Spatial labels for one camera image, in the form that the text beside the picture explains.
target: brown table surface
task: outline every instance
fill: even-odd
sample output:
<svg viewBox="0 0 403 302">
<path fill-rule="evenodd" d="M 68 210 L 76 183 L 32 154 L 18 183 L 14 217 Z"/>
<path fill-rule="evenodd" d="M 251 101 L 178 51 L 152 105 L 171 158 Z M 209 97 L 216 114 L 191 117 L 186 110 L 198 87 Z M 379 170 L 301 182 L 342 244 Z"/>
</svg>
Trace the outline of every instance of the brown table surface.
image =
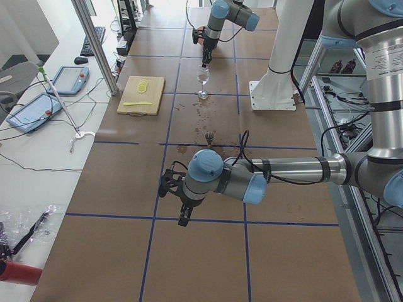
<svg viewBox="0 0 403 302">
<path fill-rule="evenodd" d="M 111 98 L 32 301 L 360 301 L 325 184 L 270 184 L 257 206 L 209 193 L 186 228 L 180 200 L 157 196 L 165 167 L 189 162 L 208 131 L 223 157 L 246 129 L 250 157 L 317 155 L 304 106 L 250 109 L 247 83 L 266 72 L 278 26 L 273 10 L 255 11 L 257 31 L 214 51 L 204 101 L 184 10 L 145 12 L 118 85 L 164 76 L 159 114 L 118 115 L 121 94 Z M 226 22 L 222 38 L 236 30 Z"/>
</svg>

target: yellow knife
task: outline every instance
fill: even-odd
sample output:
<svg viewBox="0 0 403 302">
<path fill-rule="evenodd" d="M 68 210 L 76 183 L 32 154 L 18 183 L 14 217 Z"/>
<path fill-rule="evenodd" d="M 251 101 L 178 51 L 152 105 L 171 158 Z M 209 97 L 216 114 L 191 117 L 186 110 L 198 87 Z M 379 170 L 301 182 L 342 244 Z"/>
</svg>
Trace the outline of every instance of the yellow knife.
<svg viewBox="0 0 403 302">
<path fill-rule="evenodd" d="M 135 106 L 135 105 L 152 105 L 151 102 L 127 102 L 123 103 L 124 106 Z"/>
</svg>

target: bottle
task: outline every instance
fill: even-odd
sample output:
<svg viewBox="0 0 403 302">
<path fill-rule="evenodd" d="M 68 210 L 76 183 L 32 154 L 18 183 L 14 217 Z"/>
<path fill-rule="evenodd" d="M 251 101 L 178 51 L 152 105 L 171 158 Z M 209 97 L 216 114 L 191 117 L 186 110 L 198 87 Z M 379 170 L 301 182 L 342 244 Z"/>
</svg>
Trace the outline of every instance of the bottle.
<svg viewBox="0 0 403 302">
<path fill-rule="evenodd" d="M 332 69 L 330 70 L 331 74 L 338 74 L 340 73 L 341 68 L 343 67 L 341 60 L 337 61 L 336 63 L 333 64 Z"/>
<path fill-rule="evenodd" d="M 346 67 L 341 71 L 342 74 L 352 74 L 355 68 L 355 59 L 349 61 Z"/>
</svg>

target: white desk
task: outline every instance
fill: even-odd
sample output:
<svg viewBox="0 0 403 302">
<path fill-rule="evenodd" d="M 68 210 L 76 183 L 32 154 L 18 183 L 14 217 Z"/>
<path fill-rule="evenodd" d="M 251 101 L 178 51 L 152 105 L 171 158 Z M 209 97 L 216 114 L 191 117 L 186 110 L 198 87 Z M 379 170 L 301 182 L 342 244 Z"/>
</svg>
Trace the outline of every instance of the white desk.
<svg viewBox="0 0 403 302">
<path fill-rule="evenodd" d="M 84 41 L 84 31 L 81 25 L 73 27 L 59 46 L 55 49 L 44 68 L 48 76 L 52 79 L 61 65 L 74 66 L 74 58 L 79 52 Z M 106 25 L 106 35 L 103 48 L 112 66 L 116 60 L 116 35 L 110 31 L 109 24 Z M 89 57 L 89 62 L 82 66 L 88 66 L 90 76 L 84 89 L 74 97 L 62 98 L 66 105 L 74 102 L 91 90 L 97 79 L 102 78 L 101 71 L 94 57 Z M 27 90 L 20 103 L 27 103 L 36 95 L 43 92 L 43 87 L 39 84 Z M 105 113 L 110 94 L 104 81 L 91 93 L 91 97 L 97 104 L 84 126 L 82 131 L 96 132 Z M 88 97 L 80 102 L 69 106 L 68 109 L 74 121 L 80 125 L 91 108 L 93 102 Z M 55 120 L 68 120 L 64 112 L 54 117 Z M 4 122 L 0 130 L 9 128 L 10 125 Z M 0 139 L 13 137 L 21 134 L 18 130 L 0 131 Z M 93 137 L 85 137 L 78 140 L 74 145 L 74 153 L 69 153 L 70 139 L 75 135 L 73 127 L 67 123 L 51 121 L 44 125 L 35 133 L 24 135 L 12 140 L 1 142 L 0 153 L 17 161 L 25 167 L 36 169 L 82 169 L 87 159 L 88 153 L 93 144 Z M 30 210 L 30 222 L 28 229 L 36 222 L 40 215 L 49 205 L 57 205 L 61 212 L 54 214 L 49 219 L 49 226 L 57 232 L 62 222 L 64 211 L 70 202 L 71 196 L 79 179 L 80 172 L 36 172 L 26 171 L 14 163 L 0 158 L 0 211 L 10 209 L 16 211 Z M 43 268 L 52 248 L 50 243 L 34 240 L 28 242 L 18 253 L 14 260 L 29 266 Z M 31 299 L 35 290 L 34 286 L 23 286 L 0 282 L 1 301 L 26 302 Z"/>
</svg>

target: wooden cutting board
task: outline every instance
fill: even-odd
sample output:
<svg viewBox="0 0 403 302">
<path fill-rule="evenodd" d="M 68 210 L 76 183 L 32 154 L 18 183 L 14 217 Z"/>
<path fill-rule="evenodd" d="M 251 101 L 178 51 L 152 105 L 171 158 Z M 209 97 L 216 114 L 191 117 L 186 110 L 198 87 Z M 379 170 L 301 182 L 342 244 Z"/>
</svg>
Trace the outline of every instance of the wooden cutting board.
<svg viewBox="0 0 403 302">
<path fill-rule="evenodd" d="M 147 91 L 144 93 L 137 92 L 137 86 L 141 80 L 148 81 Z M 121 115 L 157 115 L 164 85 L 165 77 L 129 77 L 116 112 Z M 150 102 L 152 105 L 123 105 L 137 102 Z"/>
</svg>

